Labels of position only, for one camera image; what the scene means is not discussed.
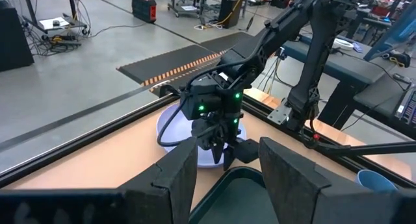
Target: blue cup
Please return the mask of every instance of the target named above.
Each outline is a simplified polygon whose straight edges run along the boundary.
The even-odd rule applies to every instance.
[[[356,183],[375,192],[397,190],[396,186],[390,180],[369,169],[358,171]]]

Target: white paper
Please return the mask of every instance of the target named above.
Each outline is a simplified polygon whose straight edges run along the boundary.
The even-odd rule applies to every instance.
[[[183,10],[197,10],[197,8],[195,6],[181,6]]]
[[[67,25],[70,24],[62,17],[57,17],[57,18],[54,18],[54,19],[41,20],[41,21],[39,21],[39,23],[42,24],[42,26],[44,27],[45,30],[48,30],[48,29],[53,29],[54,28],[53,22],[55,20],[59,21],[59,26],[58,27],[63,27],[63,26],[67,26]]]

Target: metal bracket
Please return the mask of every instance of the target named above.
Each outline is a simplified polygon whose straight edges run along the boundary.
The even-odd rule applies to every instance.
[[[283,99],[280,103],[280,106],[274,109],[267,118],[272,120],[274,123],[278,125],[284,124],[289,120],[289,117],[292,114],[292,108],[288,107],[287,99]]]

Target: electrical cable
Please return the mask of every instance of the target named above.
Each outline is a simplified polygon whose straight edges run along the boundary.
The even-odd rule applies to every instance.
[[[263,92],[265,92],[266,87],[267,87],[267,83],[268,83],[268,81],[270,80],[270,78],[271,78],[271,77],[274,77],[274,70],[275,70],[275,68],[276,68],[276,67],[274,67],[274,68],[273,68],[273,65],[274,65],[274,63],[275,63],[275,62],[277,62],[278,60],[279,60],[279,57],[277,57],[277,58],[275,59],[275,61],[273,62],[273,64],[270,66],[271,73],[270,73],[270,75],[267,77],[267,80],[266,80],[265,86],[264,86],[264,88],[263,88]]]
[[[352,57],[352,58],[356,58],[356,59],[359,59],[359,60],[362,60],[362,61],[365,61],[364,59],[362,59],[362,58],[359,58],[359,57],[357,57],[357,56],[354,56],[354,55],[349,55],[349,54],[347,54],[347,53],[342,53],[343,55],[346,55],[346,56],[350,56],[350,57]],[[403,91],[405,91],[406,89],[405,88],[403,88],[402,87],[402,85],[398,82],[398,81],[396,81],[391,75],[390,75],[390,73],[385,69],[385,68],[383,68],[382,66],[380,66],[380,65],[378,65],[378,64],[376,64],[376,63],[374,63],[374,62],[371,62],[371,61],[366,61],[366,62],[368,62],[368,63],[371,63],[372,65],[375,65],[376,67],[378,67],[378,68],[380,68],[380,69],[382,69],[383,71],[384,71],[384,73],[386,73],[388,76],[389,76],[389,78],[392,80],[392,81],[395,81],[396,83],[397,83],[397,85],[403,90]]]
[[[349,129],[350,127],[354,126],[360,119],[362,119],[364,116],[366,116],[369,112],[373,111],[375,108],[379,107],[380,105],[390,101],[392,98],[396,97],[397,94],[392,95],[391,97],[387,98],[386,100],[382,101],[381,103],[378,103],[377,105],[373,106],[372,108],[368,109],[366,112],[364,112],[362,115],[360,115],[360,117],[358,117],[353,123],[349,124],[347,127],[343,128],[341,131],[345,131],[346,129]]]
[[[284,84],[284,85],[286,85],[286,86],[288,86],[288,87],[290,87],[290,88],[293,88],[294,86],[292,85],[292,84],[289,84],[288,82],[285,82],[285,81],[283,81],[280,77],[279,77],[279,75],[278,75],[278,68],[279,68],[279,65],[280,65],[280,61],[278,62],[278,63],[276,63],[276,68],[275,68],[275,76],[276,76],[276,78],[277,78],[277,80],[279,81],[279,82],[281,82],[282,84]]]
[[[266,72],[266,75],[263,77],[263,79],[260,81],[260,83],[259,83],[259,85],[257,86],[259,89],[260,89],[260,86],[261,86],[261,84],[263,83],[263,81],[265,81],[265,79],[269,76],[269,72],[272,72],[271,74],[273,74],[273,68],[272,68],[272,66],[277,62],[277,60],[278,60],[278,58],[277,59],[275,59],[275,61],[272,63],[272,65],[270,65],[270,67],[269,67],[269,69],[267,70],[267,72]]]
[[[194,29],[196,30],[205,30],[205,29],[210,29],[213,27],[216,27],[217,29],[222,29],[222,25],[224,22],[226,22],[234,13],[235,9],[237,9],[238,5],[240,4],[242,0],[237,0],[237,2],[235,3],[233,9],[231,10],[231,12],[228,14],[228,16],[226,18],[224,18],[222,21],[217,22],[217,23],[209,23],[207,25],[196,25],[194,26]]]
[[[157,143],[160,145],[160,146],[163,146],[163,147],[173,147],[173,146],[178,146],[180,143],[182,143],[182,142],[184,142],[186,139],[184,139],[184,140],[180,140],[180,141],[177,141],[177,142],[162,142],[162,136],[163,136],[163,134],[164,134],[164,132],[165,132],[165,130],[168,128],[168,126],[170,125],[170,123],[174,120],[174,118],[177,116],[177,114],[179,113],[179,111],[182,109],[182,107],[183,107],[183,105],[185,104],[185,102],[186,102],[186,98],[185,98],[185,100],[183,100],[180,104],[179,104],[179,106],[175,109],[175,111],[174,111],[174,113],[168,118],[168,120],[166,121],[166,123],[164,123],[164,125],[163,125],[163,127],[162,127],[162,129],[161,129],[161,131],[160,131],[160,133],[157,135]],[[201,133],[199,133],[196,137],[197,138],[200,138],[200,137],[202,137],[202,136],[204,136],[204,135],[206,135],[206,134],[208,134],[209,132],[211,132],[211,131],[213,131],[213,130],[215,130],[216,128],[218,127],[218,125],[213,125],[213,126],[210,126],[210,127],[208,127],[207,129],[205,129],[203,132],[201,132]]]
[[[98,31],[97,33],[95,33],[92,36],[86,36],[85,38],[94,38],[94,37],[98,36],[99,34],[101,34],[102,32],[105,32],[109,29],[117,29],[117,28],[123,28],[123,27],[134,29],[134,28],[137,28],[137,27],[145,26],[145,25],[147,25],[147,23],[143,23],[143,24],[140,24],[140,25],[132,25],[132,26],[130,26],[130,25],[110,26],[110,27],[107,27],[105,29],[101,29],[100,31]]]
[[[274,75],[273,75],[273,79],[272,79],[272,84],[270,85],[270,87],[267,90],[267,94],[270,95],[272,93],[272,89],[273,89],[273,83],[274,83]]]
[[[227,67],[230,67],[230,66],[237,66],[237,65],[240,65],[240,64],[243,64],[245,62],[250,61],[257,54],[258,50],[260,49],[261,45],[263,44],[263,40],[266,38],[266,36],[269,34],[269,32],[270,32],[270,29],[266,30],[265,33],[260,37],[260,40],[258,41],[257,45],[255,46],[253,52],[250,54],[249,57],[247,57],[247,58],[245,58],[241,61],[238,61],[238,62],[230,62],[230,63],[227,63],[227,64],[221,64],[219,66],[215,66],[211,69],[207,69],[203,72],[200,72],[197,75],[193,76],[191,79],[189,79],[185,89],[190,90],[190,86],[191,86],[192,82],[195,81],[197,78],[203,76],[203,75],[206,75],[206,74],[208,74],[210,72],[213,72],[213,71],[217,71],[219,69],[227,68]]]

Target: concrete floor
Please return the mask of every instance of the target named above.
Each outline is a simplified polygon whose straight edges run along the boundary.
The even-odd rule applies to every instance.
[[[29,16],[24,0],[10,1],[20,14]],[[232,29],[197,31],[193,28],[199,23],[196,18],[176,18],[167,10],[169,0],[156,2],[157,21],[154,25],[110,29],[99,36],[84,40],[76,51],[50,57],[36,56],[36,63],[32,66],[0,73],[0,145],[1,142],[109,99],[139,92],[140,85],[115,68],[235,33],[247,26],[256,11],[255,7],[248,7],[246,17]],[[92,34],[110,26],[133,26],[143,23],[131,15],[131,0],[83,0],[83,3],[91,18]],[[32,4],[36,6],[36,0],[32,0]],[[69,11],[68,0],[37,0],[38,19],[58,17],[62,12]],[[279,11],[277,8],[260,6],[248,33],[259,32],[263,28],[264,20],[276,17]],[[281,63],[278,73],[285,82],[295,84],[302,66],[302,63],[288,58]],[[263,78],[261,75],[253,85],[258,86]],[[329,98],[337,83],[337,80],[327,75],[322,76],[319,89],[323,99]],[[289,87],[274,82],[272,95],[283,98],[288,93]],[[156,99],[157,97],[148,91],[140,92],[39,136],[29,137],[23,143],[0,149],[0,171],[44,153]],[[361,113],[356,112],[347,125],[360,115]],[[368,117],[359,120],[345,132],[365,143],[408,140],[400,133]],[[413,166],[413,178],[416,178],[416,162],[412,160],[415,155],[396,156]]]

